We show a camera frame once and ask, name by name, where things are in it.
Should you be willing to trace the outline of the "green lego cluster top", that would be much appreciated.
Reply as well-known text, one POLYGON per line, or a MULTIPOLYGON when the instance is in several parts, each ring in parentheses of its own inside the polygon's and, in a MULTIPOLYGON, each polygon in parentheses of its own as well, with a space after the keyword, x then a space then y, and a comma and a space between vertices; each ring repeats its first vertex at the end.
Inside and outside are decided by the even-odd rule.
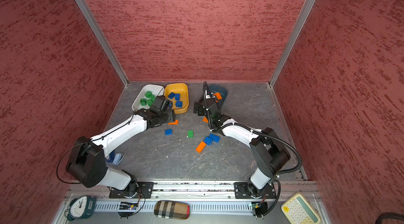
POLYGON ((146 106, 146 105, 147 105, 147 99, 142 98, 142 99, 140 100, 140 105, 141 105, 141 106, 146 106))

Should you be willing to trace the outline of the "green lego small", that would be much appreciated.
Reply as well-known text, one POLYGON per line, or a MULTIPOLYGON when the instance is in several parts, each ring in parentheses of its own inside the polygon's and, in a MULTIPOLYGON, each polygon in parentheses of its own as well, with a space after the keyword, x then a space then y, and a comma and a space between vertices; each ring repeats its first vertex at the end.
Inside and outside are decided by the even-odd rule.
POLYGON ((193 132, 192 130, 189 130, 189 131, 187 132, 187 137, 188 137, 188 138, 193 138, 193 137, 194 137, 194 132, 193 132))

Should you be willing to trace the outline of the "blue lego pair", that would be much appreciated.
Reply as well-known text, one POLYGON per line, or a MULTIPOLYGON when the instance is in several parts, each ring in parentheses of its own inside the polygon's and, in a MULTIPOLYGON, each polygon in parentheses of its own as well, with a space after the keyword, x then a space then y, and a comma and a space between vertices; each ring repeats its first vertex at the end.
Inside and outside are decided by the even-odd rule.
POLYGON ((217 135, 214 135, 214 134, 210 134, 208 137, 206 137, 204 140, 203 140, 203 142, 206 144, 206 145, 211 145, 212 143, 219 143, 219 141, 220 141, 220 137, 219 136, 217 136, 217 135))

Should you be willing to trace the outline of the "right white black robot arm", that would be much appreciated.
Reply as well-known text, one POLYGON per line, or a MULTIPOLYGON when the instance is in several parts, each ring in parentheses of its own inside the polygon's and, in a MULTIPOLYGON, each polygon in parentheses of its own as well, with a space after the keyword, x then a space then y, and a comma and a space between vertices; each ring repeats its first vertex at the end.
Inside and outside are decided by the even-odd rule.
POLYGON ((233 138, 250 148, 257 169, 247 182, 248 193, 254 198, 260 197, 268 182, 275 179, 290 160, 285 144, 270 128, 253 129, 221 113, 216 96, 207 88, 200 102, 194 104, 194 112, 206 117, 211 132, 233 138))

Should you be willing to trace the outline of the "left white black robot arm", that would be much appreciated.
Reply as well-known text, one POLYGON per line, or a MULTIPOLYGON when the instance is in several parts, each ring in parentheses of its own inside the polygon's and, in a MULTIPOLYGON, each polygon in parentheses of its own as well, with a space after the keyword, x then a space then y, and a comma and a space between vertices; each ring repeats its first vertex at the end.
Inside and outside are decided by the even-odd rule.
POLYGON ((175 121, 173 103, 158 96, 148 109, 140 109, 116 127, 91 138, 79 138, 69 151, 66 171, 86 188, 102 185, 132 197, 138 192, 134 175, 107 167, 106 158, 120 145, 148 129, 175 121))

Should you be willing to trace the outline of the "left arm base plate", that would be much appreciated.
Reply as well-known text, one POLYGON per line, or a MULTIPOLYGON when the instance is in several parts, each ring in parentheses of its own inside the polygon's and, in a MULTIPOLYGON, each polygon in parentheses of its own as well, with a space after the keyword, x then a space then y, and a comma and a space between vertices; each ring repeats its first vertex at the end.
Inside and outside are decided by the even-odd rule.
POLYGON ((136 182, 132 181, 123 190, 118 190, 113 187, 109 187, 109 198, 111 199, 136 199, 143 196, 146 199, 151 197, 153 192, 153 182, 136 182))

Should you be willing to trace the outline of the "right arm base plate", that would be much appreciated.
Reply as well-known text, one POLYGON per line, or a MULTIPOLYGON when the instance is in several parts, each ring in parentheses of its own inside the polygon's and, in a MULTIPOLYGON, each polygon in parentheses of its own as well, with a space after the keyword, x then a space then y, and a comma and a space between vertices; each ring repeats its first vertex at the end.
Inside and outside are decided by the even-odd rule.
POLYGON ((257 189, 250 182, 236 182, 234 183, 234 191, 236 199, 275 199, 275 187, 266 184, 262 189, 257 189))

